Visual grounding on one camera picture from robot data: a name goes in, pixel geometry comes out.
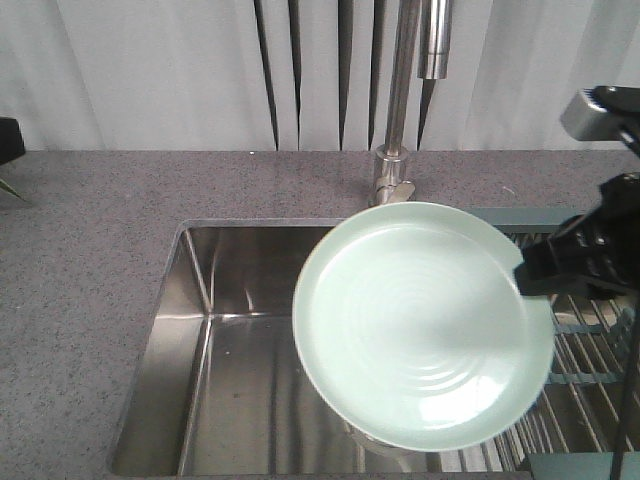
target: robotic arm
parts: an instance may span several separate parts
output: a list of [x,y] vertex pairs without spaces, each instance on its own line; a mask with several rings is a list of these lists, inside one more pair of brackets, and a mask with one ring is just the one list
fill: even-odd
[[[600,86],[576,94],[561,117],[576,140],[620,140],[640,157],[640,88]],[[640,289],[640,173],[600,185],[602,201],[522,251],[522,295],[571,293],[606,300]]]

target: black object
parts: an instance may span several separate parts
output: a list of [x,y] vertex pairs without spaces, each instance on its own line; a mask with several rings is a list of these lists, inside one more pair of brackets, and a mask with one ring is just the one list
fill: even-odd
[[15,118],[0,117],[0,165],[25,154],[20,126]]
[[640,122],[640,89],[600,85],[591,90],[593,99],[603,108],[621,117]]
[[600,185],[602,203],[522,251],[522,295],[569,293],[606,300],[640,288],[640,173]]

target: faucet base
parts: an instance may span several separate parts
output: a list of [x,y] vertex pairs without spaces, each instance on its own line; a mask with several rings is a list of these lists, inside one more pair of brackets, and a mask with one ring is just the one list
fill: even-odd
[[400,147],[400,153],[387,155],[384,145],[376,148],[373,168],[373,188],[369,206],[412,200],[415,185],[405,180],[409,152]]

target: plate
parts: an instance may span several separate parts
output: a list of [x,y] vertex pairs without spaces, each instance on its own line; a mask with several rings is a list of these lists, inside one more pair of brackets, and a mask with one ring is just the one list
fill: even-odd
[[522,297],[518,248],[422,202],[365,210],[316,246],[296,285],[298,354],[324,400],[384,443],[443,451],[508,428],[553,355],[545,297]]

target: speckled countertop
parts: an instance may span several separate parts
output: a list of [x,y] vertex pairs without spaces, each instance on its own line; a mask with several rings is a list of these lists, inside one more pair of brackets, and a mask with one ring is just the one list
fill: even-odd
[[[420,153],[410,177],[419,200],[461,208],[585,210],[634,163],[624,151]],[[0,167],[28,199],[0,195],[0,478],[111,477],[183,220],[346,217],[366,206],[371,170],[366,152],[33,152]]]

